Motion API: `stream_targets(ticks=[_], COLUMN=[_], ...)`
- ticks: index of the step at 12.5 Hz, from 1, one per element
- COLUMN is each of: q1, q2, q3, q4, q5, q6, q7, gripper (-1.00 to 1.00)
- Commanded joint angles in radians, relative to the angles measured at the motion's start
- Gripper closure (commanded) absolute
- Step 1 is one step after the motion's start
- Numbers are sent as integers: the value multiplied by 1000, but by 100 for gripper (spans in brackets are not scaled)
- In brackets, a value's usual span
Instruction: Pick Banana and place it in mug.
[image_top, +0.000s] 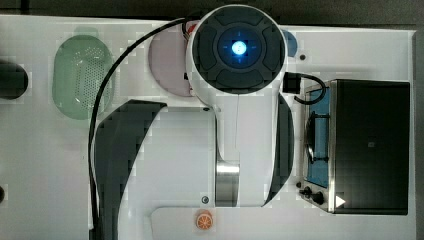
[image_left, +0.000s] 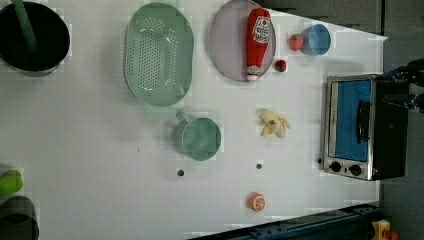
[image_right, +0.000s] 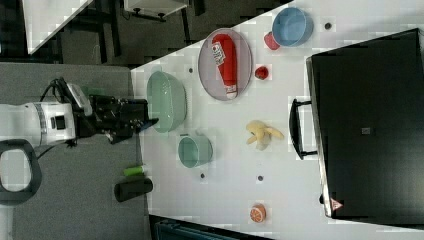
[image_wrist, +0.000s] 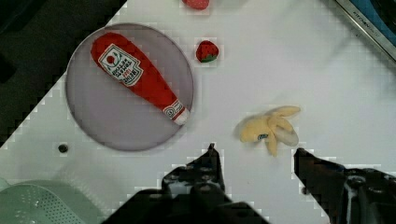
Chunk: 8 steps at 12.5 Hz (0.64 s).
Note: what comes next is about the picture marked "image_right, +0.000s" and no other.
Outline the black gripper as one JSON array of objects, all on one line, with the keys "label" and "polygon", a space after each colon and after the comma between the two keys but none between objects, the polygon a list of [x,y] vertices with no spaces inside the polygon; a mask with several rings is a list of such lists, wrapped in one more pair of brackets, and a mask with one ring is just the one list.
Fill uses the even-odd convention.
[{"label": "black gripper", "polygon": [[110,144],[116,144],[159,121],[158,118],[149,119],[148,102],[145,99],[90,95],[89,102],[92,114],[77,114],[78,139],[104,134]]}]

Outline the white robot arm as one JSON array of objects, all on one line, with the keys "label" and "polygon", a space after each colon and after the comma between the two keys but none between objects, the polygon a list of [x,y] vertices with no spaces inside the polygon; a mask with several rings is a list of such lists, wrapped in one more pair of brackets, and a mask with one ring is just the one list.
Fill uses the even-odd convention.
[{"label": "white robot arm", "polygon": [[144,99],[91,95],[89,111],[77,102],[30,102],[1,106],[1,159],[24,160],[29,182],[16,190],[1,185],[1,204],[17,206],[32,198],[41,186],[40,156],[36,149],[59,144],[74,147],[76,141],[103,134],[111,144],[131,138],[154,126]]}]

